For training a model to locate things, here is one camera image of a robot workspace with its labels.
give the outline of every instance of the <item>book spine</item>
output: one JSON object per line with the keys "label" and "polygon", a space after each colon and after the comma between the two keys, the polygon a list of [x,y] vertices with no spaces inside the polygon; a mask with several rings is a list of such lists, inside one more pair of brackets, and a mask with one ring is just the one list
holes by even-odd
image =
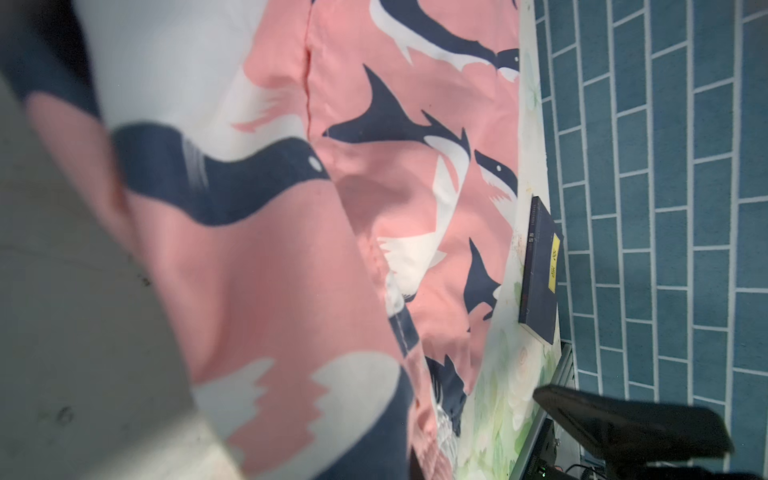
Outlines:
{"label": "book spine", "polygon": [[528,244],[525,246],[525,265],[523,266],[523,284],[520,299],[520,322],[528,321],[528,292],[531,290],[531,277],[533,276],[533,260],[536,245],[536,226],[538,222],[538,197],[531,201],[531,219],[528,223]]}

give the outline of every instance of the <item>blue tile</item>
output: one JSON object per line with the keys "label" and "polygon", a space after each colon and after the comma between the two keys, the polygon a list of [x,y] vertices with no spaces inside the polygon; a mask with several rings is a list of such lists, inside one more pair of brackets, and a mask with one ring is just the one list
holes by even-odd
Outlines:
{"label": "blue tile", "polygon": [[554,148],[554,121],[552,119],[552,102],[541,104],[541,114],[544,118],[544,145],[547,150],[547,180],[549,183],[549,206],[552,218],[560,219],[560,184],[558,183],[558,156]]}
{"label": "blue tile", "polygon": [[580,370],[597,372],[598,357],[594,344],[594,319],[574,317],[574,341],[576,343],[576,362]]}
{"label": "blue tile", "polygon": [[594,375],[588,375],[586,373],[579,372],[578,374],[578,389],[582,392],[594,393],[600,395],[598,391],[598,378]]}
{"label": "blue tile", "polygon": [[[721,419],[725,418],[725,406],[718,403],[707,402],[706,400],[694,399],[694,405],[698,407],[704,407],[705,409],[712,410]],[[697,467],[706,468],[711,472],[723,471],[723,459],[722,458],[694,458],[694,465]]]}
{"label": "blue tile", "polygon": [[544,0],[534,0],[533,8],[537,20],[544,16]]}
{"label": "blue tile", "polygon": [[659,401],[688,403],[688,365],[659,359]]}
{"label": "blue tile", "polygon": [[622,348],[620,293],[618,288],[604,286],[597,288],[600,344],[616,349]]}
{"label": "blue tile", "polygon": [[571,311],[568,309],[568,288],[558,285],[555,289],[558,295],[558,315],[560,317],[560,338],[570,340],[571,336]]}
{"label": "blue tile", "polygon": [[656,214],[656,283],[686,286],[688,284],[687,212]]}
{"label": "blue tile", "polygon": [[694,166],[694,245],[730,242],[730,159]]}
{"label": "blue tile", "polygon": [[768,287],[768,202],[739,205],[736,285]]}
{"label": "blue tile", "polygon": [[608,79],[584,87],[589,195],[593,215],[616,213],[611,89]]}
{"label": "blue tile", "polygon": [[581,149],[581,131],[560,136],[560,168],[563,184],[584,179],[584,155]]}
{"label": "blue tile", "polygon": [[595,283],[619,283],[619,250],[615,218],[592,220]]}
{"label": "blue tile", "polygon": [[603,368],[603,395],[624,399],[624,354],[610,350],[600,351]]}
{"label": "blue tile", "polygon": [[568,255],[574,313],[592,314],[592,273],[589,255]]}
{"label": "blue tile", "polygon": [[629,380],[654,384],[654,333],[646,323],[627,322]]}
{"label": "blue tile", "polygon": [[688,357],[688,292],[658,290],[657,334],[659,355]]}
{"label": "blue tile", "polygon": [[653,402],[654,391],[644,386],[630,385],[629,398],[635,402]]}
{"label": "blue tile", "polygon": [[645,31],[643,15],[614,28],[616,110],[645,103]]}
{"label": "blue tile", "polygon": [[643,8],[643,0],[613,0],[614,22]]}
{"label": "blue tile", "polygon": [[768,15],[744,24],[739,195],[768,195]]}
{"label": "blue tile", "polygon": [[569,250],[589,250],[587,194],[584,185],[563,189],[565,228]]}
{"label": "blue tile", "polygon": [[584,80],[608,72],[608,26],[605,0],[580,0],[581,74]]}
{"label": "blue tile", "polygon": [[[558,232],[558,237],[560,237],[560,239],[562,240],[563,234],[561,232],[561,229],[559,228],[559,225],[558,225],[557,232]],[[565,276],[565,254],[564,254],[564,249],[562,247],[560,248],[560,254],[558,255],[558,266],[557,266],[557,269],[558,269],[557,270],[557,272],[558,272],[558,283],[567,281],[566,276]]]}
{"label": "blue tile", "polygon": [[645,111],[619,117],[616,126],[619,172],[648,168],[648,129]]}
{"label": "blue tile", "polygon": [[650,39],[653,52],[684,41],[685,23],[685,2],[650,0],[650,30],[653,32]]}
{"label": "blue tile", "polygon": [[536,42],[538,43],[538,74],[541,79],[541,98],[546,98],[551,93],[547,57],[547,22],[536,25]]}
{"label": "blue tile", "polygon": [[687,202],[685,48],[653,60],[656,208]]}
{"label": "blue tile", "polygon": [[733,85],[694,95],[694,156],[724,154],[733,144]]}
{"label": "blue tile", "polygon": [[624,248],[650,247],[648,175],[621,179],[621,241]]}
{"label": "blue tile", "polygon": [[725,400],[725,332],[694,330],[694,395]]}
{"label": "blue tile", "polygon": [[578,107],[576,49],[552,59],[554,99],[557,101],[558,128],[566,130],[581,123]]}
{"label": "blue tile", "polygon": [[733,373],[730,434],[736,451],[730,457],[732,472],[763,473],[768,423],[768,377]]}
{"label": "blue tile", "polygon": [[768,312],[768,293],[736,294],[733,366],[768,371],[766,312]]}
{"label": "blue tile", "polygon": [[694,252],[694,325],[728,325],[728,250]]}
{"label": "blue tile", "polygon": [[752,15],[768,8],[766,0],[744,0],[743,16]]}
{"label": "blue tile", "polygon": [[733,77],[736,2],[699,0],[694,5],[694,87]]}
{"label": "blue tile", "polygon": [[650,320],[650,254],[624,254],[624,313],[627,318]]}
{"label": "blue tile", "polygon": [[549,2],[549,25],[553,52],[572,45],[576,41],[573,3]]}

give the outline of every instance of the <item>pink fabric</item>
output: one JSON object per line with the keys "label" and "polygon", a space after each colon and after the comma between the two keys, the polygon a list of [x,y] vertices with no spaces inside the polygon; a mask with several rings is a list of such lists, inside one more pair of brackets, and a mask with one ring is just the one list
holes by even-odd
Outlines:
{"label": "pink fabric", "polygon": [[[124,173],[98,119],[47,93],[26,99],[62,170],[144,262],[201,410],[253,478],[407,475],[411,448],[426,478],[452,477],[440,418],[455,441],[512,236],[516,179],[506,187],[502,167],[518,168],[518,82],[500,52],[518,47],[518,13],[509,0],[400,3],[425,17],[395,0],[80,2]],[[185,21],[242,60],[185,38]],[[216,44],[252,24],[245,45]],[[440,28],[468,53],[437,45]],[[152,41],[126,46],[131,29]],[[167,48],[184,61],[159,61]],[[174,77],[211,68],[229,87]],[[110,78],[125,82],[120,98],[105,93]],[[402,125],[360,120],[377,108],[402,110]],[[182,178],[162,177],[172,171]],[[288,183],[256,207],[235,204],[253,172],[271,179],[265,189]],[[402,239],[422,271],[393,263]],[[463,387],[440,386],[444,376]]]}

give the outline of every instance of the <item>dark blue book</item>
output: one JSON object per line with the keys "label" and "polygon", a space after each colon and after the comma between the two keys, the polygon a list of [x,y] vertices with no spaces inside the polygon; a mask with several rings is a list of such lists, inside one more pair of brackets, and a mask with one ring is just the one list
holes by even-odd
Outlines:
{"label": "dark blue book", "polygon": [[525,249],[520,324],[539,339],[554,342],[558,312],[558,255],[560,235],[541,198],[531,200],[528,246]]}

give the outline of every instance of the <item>black cable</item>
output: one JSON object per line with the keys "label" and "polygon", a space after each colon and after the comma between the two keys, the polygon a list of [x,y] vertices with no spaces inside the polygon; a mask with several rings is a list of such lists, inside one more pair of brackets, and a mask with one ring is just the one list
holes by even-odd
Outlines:
{"label": "black cable", "polygon": [[573,465],[568,467],[567,470],[565,470],[565,473],[567,474],[568,472],[570,472],[571,468],[573,468],[573,467],[582,467],[584,470],[589,470],[592,473],[594,473],[595,475],[597,475],[598,477],[605,478],[607,480],[607,477],[605,475],[603,475],[602,473],[598,472],[597,470],[595,470],[594,468],[592,468],[589,465],[582,465],[581,463],[574,463]]}

